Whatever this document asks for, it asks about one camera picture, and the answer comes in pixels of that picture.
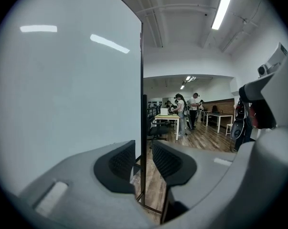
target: white table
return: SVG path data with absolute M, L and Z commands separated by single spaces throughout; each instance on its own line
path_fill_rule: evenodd
M 209 122 L 209 115 L 210 116 L 216 116 L 217 118 L 217 126 L 218 126 L 218 130 L 217 133 L 219 133 L 220 131 L 220 121 L 221 121 L 221 117 L 231 117 L 231 124 L 233 123 L 233 115 L 232 114 L 215 114 L 215 113 L 207 113 L 206 114 L 206 127 L 207 127 L 207 123 Z
M 177 134 L 176 134 L 176 140 L 178 140 L 179 136 L 179 122 L 180 117 L 177 114 L 171 114 L 171 115 L 157 115 L 154 117 L 155 120 L 176 120 L 177 121 Z
M 204 123 L 204 117 L 206 116 L 207 113 L 210 113 L 211 111 L 202 111 L 203 113 L 203 123 Z

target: wooden wall panel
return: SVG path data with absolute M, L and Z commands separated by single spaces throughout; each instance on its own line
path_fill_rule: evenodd
M 218 101 L 204 102 L 203 106 L 207 111 L 212 111 L 212 107 L 216 105 L 219 112 L 222 110 L 223 114 L 234 115 L 234 104 L 235 104 L 234 98 L 230 98 Z M 230 117 L 221 117 L 220 126 L 226 128 L 226 124 L 229 123 L 231 123 Z

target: ceiling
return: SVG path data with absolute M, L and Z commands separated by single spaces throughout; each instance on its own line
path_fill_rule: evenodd
M 151 88 L 177 88 L 179 89 L 182 86 L 182 82 L 186 79 L 188 75 L 172 75 L 172 76 L 164 76 L 164 77 L 150 77 L 144 78 L 144 87 Z M 196 76 L 196 79 L 187 83 L 185 85 L 185 89 L 193 89 L 193 87 L 198 84 L 203 84 L 210 82 L 213 77 L 209 76 Z
M 144 46 L 193 43 L 233 54 L 259 26 L 262 0 L 231 0 L 219 30 L 212 30 L 220 0 L 123 0 L 143 21 Z

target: laptop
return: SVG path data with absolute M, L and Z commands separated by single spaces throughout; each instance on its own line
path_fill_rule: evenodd
M 161 108 L 161 113 L 160 113 L 160 115 L 168 116 L 168 109 L 167 109 L 167 108 Z

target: black pants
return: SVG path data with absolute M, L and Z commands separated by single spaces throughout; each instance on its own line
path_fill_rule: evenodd
M 237 138 L 237 140 L 235 142 L 235 148 L 234 149 L 236 151 L 239 150 L 239 147 L 241 144 L 250 142 L 250 136 L 251 136 L 253 127 L 251 125 L 251 121 L 250 121 L 249 117 L 244 119 L 244 124 L 245 124 L 244 129 L 243 129 L 240 137 Z
M 195 127 L 196 115 L 197 115 L 197 110 L 190 110 L 190 114 L 191 114 L 192 128 L 194 129 L 194 127 Z

